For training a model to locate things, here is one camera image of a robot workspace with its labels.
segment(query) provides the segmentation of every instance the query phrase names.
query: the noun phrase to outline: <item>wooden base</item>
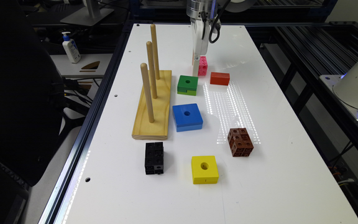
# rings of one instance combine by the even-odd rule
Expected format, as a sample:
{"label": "wooden base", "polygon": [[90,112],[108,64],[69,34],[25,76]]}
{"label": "wooden base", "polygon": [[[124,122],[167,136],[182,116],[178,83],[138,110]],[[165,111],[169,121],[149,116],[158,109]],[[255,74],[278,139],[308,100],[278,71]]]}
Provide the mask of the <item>wooden base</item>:
{"label": "wooden base", "polygon": [[171,70],[161,70],[157,82],[157,99],[152,99],[154,122],[149,122],[144,88],[140,94],[132,138],[139,140],[166,140],[168,138],[169,105],[171,98]]}

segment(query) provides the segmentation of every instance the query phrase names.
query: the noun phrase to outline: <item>blue block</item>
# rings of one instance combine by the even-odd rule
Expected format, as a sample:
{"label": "blue block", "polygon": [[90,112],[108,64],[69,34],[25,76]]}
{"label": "blue block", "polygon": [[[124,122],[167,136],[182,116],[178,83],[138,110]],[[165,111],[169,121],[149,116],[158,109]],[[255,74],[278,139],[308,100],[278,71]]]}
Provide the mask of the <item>blue block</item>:
{"label": "blue block", "polygon": [[181,131],[191,131],[191,130],[199,130],[203,128],[202,124],[197,124],[197,125],[191,125],[191,126],[184,126],[184,127],[177,127],[177,132],[181,132]]}
{"label": "blue block", "polygon": [[196,103],[172,106],[172,110],[177,128],[203,125],[203,119]]}

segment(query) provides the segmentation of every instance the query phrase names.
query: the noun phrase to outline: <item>hole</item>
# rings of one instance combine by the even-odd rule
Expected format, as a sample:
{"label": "hole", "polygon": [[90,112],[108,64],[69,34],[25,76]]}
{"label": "hole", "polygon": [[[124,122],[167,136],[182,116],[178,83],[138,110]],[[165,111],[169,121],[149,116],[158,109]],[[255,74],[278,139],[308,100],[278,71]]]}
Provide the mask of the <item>hole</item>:
{"label": "hole", "polygon": [[201,164],[201,168],[202,168],[203,170],[208,170],[208,168],[209,168],[208,163],[203,162],[203,163]]}

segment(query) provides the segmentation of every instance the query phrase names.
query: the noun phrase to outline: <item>green block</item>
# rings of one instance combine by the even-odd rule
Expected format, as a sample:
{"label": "green block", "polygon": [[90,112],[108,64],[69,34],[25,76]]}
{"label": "green block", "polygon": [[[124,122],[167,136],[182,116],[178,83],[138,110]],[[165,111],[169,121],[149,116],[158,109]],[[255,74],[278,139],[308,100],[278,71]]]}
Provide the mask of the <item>green block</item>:
{"label": "green block", "polygon": [[178,94],[195,96],[195,95],[197,94],[197,92],[196,92],[196,91],[187,90],[187,92],[180,92],[180,91],[178,91]]}
{"label": "green block", "polygon": [[178,82],[178,92],[186,93],[188,90],[197,91],[198,77],[181,75]]}

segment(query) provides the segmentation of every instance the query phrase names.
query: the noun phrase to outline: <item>red block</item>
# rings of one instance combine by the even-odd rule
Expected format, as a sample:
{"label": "red block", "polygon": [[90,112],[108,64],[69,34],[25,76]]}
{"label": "red block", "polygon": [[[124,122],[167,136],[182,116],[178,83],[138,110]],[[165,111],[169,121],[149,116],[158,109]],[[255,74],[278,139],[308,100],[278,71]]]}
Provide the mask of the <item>red block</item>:
{"label": "red block", "polygon": [[198,75],[206,75],[206,71],[208,69],[208,63],[206,62],[206,57],[200,57],[200,65],[198,66]]}
{"label": "red block", "polygon": [[229,73],[211,72],[210,84],[229,85],[229,81],[230,81]]}

